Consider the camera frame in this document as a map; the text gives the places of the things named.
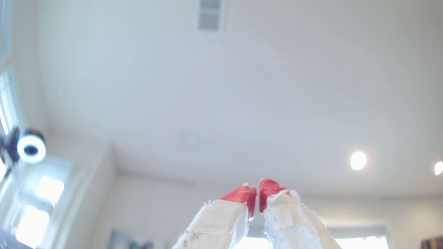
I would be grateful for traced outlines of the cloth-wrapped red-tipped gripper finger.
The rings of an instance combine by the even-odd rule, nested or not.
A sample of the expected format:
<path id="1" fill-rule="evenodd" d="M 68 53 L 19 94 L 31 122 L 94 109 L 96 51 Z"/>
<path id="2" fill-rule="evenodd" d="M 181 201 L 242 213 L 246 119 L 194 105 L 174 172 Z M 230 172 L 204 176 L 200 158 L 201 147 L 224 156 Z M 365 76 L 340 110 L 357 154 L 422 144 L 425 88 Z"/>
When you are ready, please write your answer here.
<path id="1" fill-rule="evenodd" d="M 273 249 L 340 249 L 318 215 L 295 190 L 272 179 L 259 183 L 259 210 L 265 218 L 264 232 Z"/>
<path id="2" fill-rule="evenodd" d="M 205 203 L 173 249 L 233 249 L 248 233 L 257 188 L 241 185 Z"/>

